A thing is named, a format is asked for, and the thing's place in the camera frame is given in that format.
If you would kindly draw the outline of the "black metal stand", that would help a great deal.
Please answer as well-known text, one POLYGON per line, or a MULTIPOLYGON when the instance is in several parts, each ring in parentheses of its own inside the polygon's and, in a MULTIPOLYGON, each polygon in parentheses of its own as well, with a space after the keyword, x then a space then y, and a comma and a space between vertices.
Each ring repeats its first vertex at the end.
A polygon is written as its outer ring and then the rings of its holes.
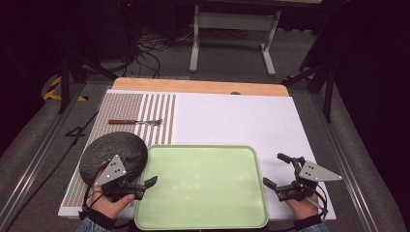
POLYGON ((331 122, 331 106, 333 98, 333 90, 335 77, 332 68, 329 65, 319 65, 315 68, 310 68, 304 72, 301 72, 295 76, 287 76, 281 84, 285 87, 289 87, 292 84, 312 77, 312 80, 307 86, 307 90, 310 93, 317 94, 323 86, 325 86, 325 97, 323 102, 323 114, 328 123, 331 122))

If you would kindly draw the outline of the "person's left hand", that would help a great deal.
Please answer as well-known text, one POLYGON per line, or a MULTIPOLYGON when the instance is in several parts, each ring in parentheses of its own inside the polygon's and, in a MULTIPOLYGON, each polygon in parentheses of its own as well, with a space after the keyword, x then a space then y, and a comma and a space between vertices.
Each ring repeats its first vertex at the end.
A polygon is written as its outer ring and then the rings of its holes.
POLYGON ((103 192, 101 187, 93 187, 91 197, 91 208, 97 212, 102 213, 108 218, 116 219, 118 215, 128 207, 135 196, 128 194, 116 202, 112 202, 103 192))

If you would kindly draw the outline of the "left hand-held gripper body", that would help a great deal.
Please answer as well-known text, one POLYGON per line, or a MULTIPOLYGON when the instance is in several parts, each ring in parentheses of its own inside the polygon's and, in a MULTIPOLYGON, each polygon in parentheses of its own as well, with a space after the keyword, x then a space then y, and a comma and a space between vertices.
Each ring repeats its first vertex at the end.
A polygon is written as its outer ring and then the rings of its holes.
POLYGON ((115 155, 103 165, 103 172, 94 181, 94 186, 102 187, 102 191, 114 201, 128 194, 133 194, 136 200, 141 200, 146 188, 134 182, 140 175, 141 171, 135 168, 134 162, 115 155))

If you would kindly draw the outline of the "black tripod stand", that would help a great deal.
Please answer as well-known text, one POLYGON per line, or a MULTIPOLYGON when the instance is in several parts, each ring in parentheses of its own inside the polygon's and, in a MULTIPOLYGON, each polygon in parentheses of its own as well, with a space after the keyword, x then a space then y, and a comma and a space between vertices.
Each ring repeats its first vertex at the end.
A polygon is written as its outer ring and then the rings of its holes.
POLYGON ((89 59, 72 52, 65 52, 61 56, 60 68, 61 68, 61 103, 59 114, 62 114, 69 106, 71 102, 70 81, 74 80, 75 83, 84 84, 88 75, 86 74, 83 66, 86 65, 99 74, 108 77, 111 80, 118 78, 118 75, 103 68, 101 65, 90 61, 89 59))

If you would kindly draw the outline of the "light green tray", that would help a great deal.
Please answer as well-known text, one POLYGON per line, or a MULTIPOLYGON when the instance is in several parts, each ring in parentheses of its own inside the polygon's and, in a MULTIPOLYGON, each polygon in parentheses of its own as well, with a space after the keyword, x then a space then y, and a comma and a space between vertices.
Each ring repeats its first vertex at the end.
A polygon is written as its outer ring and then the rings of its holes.
POLYGON ((268 222, 249 146, 155 145, 141 179, 154 176, 157 182, 135 210, 142 230, 261 228, 268 222))

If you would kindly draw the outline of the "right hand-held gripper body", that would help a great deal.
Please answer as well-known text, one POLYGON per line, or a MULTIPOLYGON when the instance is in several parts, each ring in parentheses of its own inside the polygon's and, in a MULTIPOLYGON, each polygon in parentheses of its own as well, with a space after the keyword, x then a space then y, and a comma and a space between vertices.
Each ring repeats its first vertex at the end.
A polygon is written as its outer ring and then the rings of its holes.
POLYGON ((293 158, 295 180, 288 186, 277 187, 279 201, 294 199, 302 201, 311 197, 319 182, 341 181, 342 177, 304 157, 293 158))

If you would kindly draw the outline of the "yellow black hazard tape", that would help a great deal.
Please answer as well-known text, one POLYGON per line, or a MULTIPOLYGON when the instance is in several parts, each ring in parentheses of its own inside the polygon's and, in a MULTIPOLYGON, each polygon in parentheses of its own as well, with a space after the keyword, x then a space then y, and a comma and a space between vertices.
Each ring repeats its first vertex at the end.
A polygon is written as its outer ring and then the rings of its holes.
POLYGON ((58 85, 61 83, 62 77, 61 76, 56 76, 54 80, 51 82, 50 86, 46 90, 44 94, 44 99, 45 100, 54 100, 54 101, 60 101, 62 100, 62 97, 60 95, 56 95, 56 89, 58 85))

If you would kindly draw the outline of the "person's right hand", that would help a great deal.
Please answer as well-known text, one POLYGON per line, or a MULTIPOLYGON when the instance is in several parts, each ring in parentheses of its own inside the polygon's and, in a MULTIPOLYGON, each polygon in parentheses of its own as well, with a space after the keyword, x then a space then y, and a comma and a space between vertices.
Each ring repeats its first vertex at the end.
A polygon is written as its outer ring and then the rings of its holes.
POLYGON ((314 194, 312 197, 302 201, 294 199, 287 200, 286 204, 292 210, 295 219, 305 219, 318 214, 318 208, 315 206, 317 202, 318 196, 314 194))

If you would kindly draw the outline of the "white board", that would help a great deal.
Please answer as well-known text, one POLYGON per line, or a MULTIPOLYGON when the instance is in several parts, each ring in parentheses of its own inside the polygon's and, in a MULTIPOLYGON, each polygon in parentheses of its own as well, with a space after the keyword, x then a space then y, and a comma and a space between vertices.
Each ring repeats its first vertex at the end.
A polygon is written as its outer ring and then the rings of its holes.
POLYGON ((171 93, 177 96, 170 144, 249 145, 261 175, 286 185, 293 167, 278 153, 314 161, 295 103, 290 97, 171 93))

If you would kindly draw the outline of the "white metal desk frame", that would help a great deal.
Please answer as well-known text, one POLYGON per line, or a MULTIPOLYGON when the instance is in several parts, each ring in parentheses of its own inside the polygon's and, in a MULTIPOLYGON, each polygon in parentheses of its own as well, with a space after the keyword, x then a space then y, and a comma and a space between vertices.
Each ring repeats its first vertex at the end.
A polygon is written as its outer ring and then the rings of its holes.
POLYGON ((191 73, 197 71, 200 28, 248 30, 267 32, 266 42, 262 43, 259 47, 268 75, 275 76, 276 70, 270 54, 270 48, 278 28, 280 16, 281 11, 275 11, 272 15, 207 13, 202 12, 200 7, 196 5, 193 15, 193 44, 189 71, 191 73))

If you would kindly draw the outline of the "dark round stone plate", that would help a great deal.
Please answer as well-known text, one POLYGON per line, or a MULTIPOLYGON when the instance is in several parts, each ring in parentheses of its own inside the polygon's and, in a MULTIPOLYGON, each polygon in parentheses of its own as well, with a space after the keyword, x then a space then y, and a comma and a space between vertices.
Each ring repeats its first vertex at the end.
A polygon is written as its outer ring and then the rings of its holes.
POLYGON ((141 173, 148 160, 148 150, 145 142, 137 135, 116 131, 105 134, 93 141, 83 152, 79 163, 79 173, 84 183, 89 184, 103 161, 109 161, 115 155, 127 158, 132 154, 144 156, 142 163, 135 163, 141 173))

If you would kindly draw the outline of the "aluminium floor rail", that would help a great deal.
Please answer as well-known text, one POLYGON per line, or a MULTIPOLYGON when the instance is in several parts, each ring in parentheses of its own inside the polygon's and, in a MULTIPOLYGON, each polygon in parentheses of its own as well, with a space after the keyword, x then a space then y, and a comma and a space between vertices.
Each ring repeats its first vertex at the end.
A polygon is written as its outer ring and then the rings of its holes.
POLYGON ((332 124, 329 123, 324 116, 322 109, 323 103, 320 97, 316 94, 312 94, 310 98, 316 112, 318 113, 321 125, 324 128, 327 137, 330 139, 336 158, 336 163, 343 178, 343 182, 346 185, 347 191, 350 195, 356 212, 358 213, 359 219, 365 232, 379 232, 379 229, 366 203, 363 192, 359 187, 357 179, 354 176, 347 158, 344 155, 344 151, 341 148, 336 132, 332 124))
POLYGON ((70 101, 59 114, 60 102, 48 101, 0 158, 0 232, 6 232, 23 204, 84 84, 75 84, 70 101))

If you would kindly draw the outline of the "striped woven placemat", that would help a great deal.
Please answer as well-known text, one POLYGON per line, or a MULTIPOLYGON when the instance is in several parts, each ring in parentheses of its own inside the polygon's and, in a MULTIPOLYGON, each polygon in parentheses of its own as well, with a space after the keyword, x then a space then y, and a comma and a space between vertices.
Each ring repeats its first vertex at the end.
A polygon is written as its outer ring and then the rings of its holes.
POLYGON ((101 136, 126 131, 139 136, 147 146, 170 144, 177 96, 159 92, 125 92, 109 90, 103 97, 96 122, 83 149, 83 158, 88 147, 101 136), (162 119, 159 126, 146 125, 109 125, 110 119, 131 119, 151 121, 162 119))

